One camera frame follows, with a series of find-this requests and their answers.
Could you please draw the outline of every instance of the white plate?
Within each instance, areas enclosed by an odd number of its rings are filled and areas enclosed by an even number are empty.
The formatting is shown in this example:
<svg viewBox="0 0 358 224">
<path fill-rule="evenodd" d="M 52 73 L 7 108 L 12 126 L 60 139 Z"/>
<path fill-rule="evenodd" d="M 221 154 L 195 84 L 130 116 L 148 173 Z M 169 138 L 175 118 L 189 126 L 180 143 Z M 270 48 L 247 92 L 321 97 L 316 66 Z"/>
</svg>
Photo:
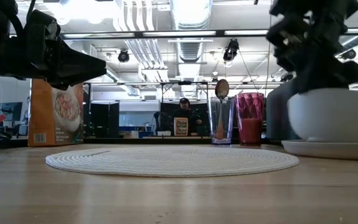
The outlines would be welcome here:
<svg viewBox="0 0 358 224">
<path fill-rule="evenodd" d="M 304 140 L 282 141 L 284 149 L 299 156 L 331 159 L 358 159 L 358 143 L 306 142 Z"/>
</svg>

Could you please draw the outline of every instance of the pink glass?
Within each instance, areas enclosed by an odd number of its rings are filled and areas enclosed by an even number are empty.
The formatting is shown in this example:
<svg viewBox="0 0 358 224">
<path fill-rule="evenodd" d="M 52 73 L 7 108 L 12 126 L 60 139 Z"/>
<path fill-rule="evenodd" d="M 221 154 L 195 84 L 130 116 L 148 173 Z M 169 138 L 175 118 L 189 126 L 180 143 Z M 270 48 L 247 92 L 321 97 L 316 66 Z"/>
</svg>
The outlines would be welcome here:
<svg viewBox="0 0 358 224">
<path fill-rule="evenodd" d="M 237 94 L 235 103 L 240 143 L 248 146 L 260 145 L 264 117 L 264 94 Z"/>
</svg>

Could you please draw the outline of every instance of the white woven placemat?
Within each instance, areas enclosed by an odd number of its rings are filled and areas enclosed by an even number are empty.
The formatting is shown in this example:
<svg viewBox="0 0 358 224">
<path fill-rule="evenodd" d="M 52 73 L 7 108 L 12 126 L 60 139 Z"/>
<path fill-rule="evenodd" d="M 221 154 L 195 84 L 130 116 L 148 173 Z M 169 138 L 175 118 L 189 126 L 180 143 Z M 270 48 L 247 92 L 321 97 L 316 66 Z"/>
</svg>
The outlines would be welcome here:
<svg viewBox="0 0 358 224">
<path fill-rule="evenodd" d="M 299 163 L 289 154 L 261 149 L 156 146 L 88 149 L 46 158 L 58 169 L 89 174 L 210 177 L 285 169 Z"/>
</svg>

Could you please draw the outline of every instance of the cap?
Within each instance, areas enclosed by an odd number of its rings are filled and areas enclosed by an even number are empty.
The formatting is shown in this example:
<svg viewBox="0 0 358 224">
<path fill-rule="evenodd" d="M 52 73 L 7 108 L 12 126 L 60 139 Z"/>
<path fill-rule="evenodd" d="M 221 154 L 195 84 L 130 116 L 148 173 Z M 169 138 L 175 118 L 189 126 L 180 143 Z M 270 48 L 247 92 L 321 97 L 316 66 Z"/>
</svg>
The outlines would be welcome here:
<svg viewBox="0 0 358 224">
<path fill-rule="evenodd" d="M 180 99 L 179 103 L 188 103 L 188 104 L 190 104 L 190 101 L 189 101 L 188 98 L 182 98 L 182 99 Z"/>
</svg>

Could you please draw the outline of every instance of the man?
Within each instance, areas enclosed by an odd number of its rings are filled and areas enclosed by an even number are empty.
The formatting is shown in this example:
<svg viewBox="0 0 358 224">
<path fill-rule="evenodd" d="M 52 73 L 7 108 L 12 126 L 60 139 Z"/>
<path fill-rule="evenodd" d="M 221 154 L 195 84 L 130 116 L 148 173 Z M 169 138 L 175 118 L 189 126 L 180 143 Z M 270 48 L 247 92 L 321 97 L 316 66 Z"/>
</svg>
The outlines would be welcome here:
<svg viewBox="0 0 358 224">
<path fill-rule="evenodd" d="M 179 101 L 180 109 L 173 113 L 174 118 L 187 118 L 189 120 L 189 133 L 196 132 L 197 125 L 202 125 L 203 122 L 197 117 L 197 114 L 190 109 L 190 101 L 188 98 L 182 98 Z"/>
</svg>

